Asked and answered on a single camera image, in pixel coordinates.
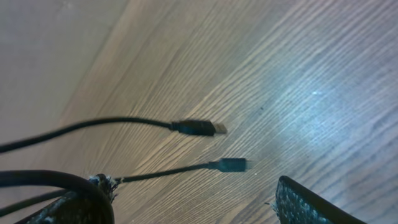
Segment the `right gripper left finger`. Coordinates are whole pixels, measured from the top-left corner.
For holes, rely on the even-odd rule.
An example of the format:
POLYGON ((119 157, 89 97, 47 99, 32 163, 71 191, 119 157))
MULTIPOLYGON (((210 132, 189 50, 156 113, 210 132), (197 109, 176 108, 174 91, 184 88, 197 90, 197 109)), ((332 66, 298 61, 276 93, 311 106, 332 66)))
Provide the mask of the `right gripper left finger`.
MULTIPOLYGON (((111 176, 97 174, 88 179, 102 191, 112 204, 119 181, 111 176)), ((18 224, 104 224, 114 218, 105 215, 103 206, 75 192, 68 192, 43 209, 29 215, 18 224)))

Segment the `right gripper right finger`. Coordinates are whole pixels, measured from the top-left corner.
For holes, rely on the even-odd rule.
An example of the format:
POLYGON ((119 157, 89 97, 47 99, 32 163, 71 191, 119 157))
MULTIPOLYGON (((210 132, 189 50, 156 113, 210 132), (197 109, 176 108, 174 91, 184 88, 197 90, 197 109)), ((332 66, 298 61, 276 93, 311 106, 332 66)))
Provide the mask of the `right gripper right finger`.
POLYGON ((270 203, 281 224, 364 224, 290 177, 279 177, 270 203))

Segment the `black USB cable short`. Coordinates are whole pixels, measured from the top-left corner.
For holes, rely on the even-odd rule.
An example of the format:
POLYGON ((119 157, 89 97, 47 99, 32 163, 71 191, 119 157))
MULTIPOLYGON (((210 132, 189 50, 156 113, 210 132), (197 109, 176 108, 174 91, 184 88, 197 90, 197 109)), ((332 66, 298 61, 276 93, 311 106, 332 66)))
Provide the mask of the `black USB cable short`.
MULTIPOLYGON (((167 170, 163 172, 155 172, 151 174, 145 175, 137 175, 130 177, 117 177, 113 179, 109 177, 110 180, 110 189, 115 190, 119 184, 125 184, 128 182, 135 182, 147 179, 153 179, 158 177, 163 177, 167 175, 178 174, 182 172, 188 172, 192 170, 199 169, 209 169, 209 170, 218 170, 220 172, 246 172, 251 168, 251 161, 244 158, 222 158, 215 162, 208 162, 204 164, 197 164, 194 166, 186 166, 178 169, 167 170)), ((47 200, 51 200, 53 198, 61 197, 65 195, 68 190, 57 190, 53 192, 49 192, 46 194, 42 194, 27 200, 23 200, 21 202, 9 205, 1 209, 1 217, 6 216, 10 213, 16 212, 18 210, 22 210, 23 208, 35 205, 37 203, 41 203, 47 200)))

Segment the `black USB cable long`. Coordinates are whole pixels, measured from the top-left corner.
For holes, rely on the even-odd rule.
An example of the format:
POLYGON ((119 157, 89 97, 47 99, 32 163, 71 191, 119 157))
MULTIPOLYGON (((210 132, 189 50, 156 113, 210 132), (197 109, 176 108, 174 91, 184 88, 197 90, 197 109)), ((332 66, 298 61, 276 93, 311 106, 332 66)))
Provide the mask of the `black USB cable long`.
POLYGON ((100 126, 105 124, 144 124, 149 126, 156 126, 159 128, 165 128, 170 131, 176 131, 180 134, 186 134, 190 136, 214 136, 216 134, 226 134, 228 132, 226 126, 221 123, 213 123, 209 120, 197 120, 197 119, 185 119, 180 121, 163 122, 153 119, 144 119, 138 117, 110 117, 110 118, 98 118, 82 121, 79 123, 71 124, 69 126, 62 127, 47 133, 40 134, 25 139, 20 139, 14 142, 9 142, 1 145, 1 154, 11 152, 17 149, 33 146, 65 134, 77 131, 83 128, 89 128, 93 126, 100 126))

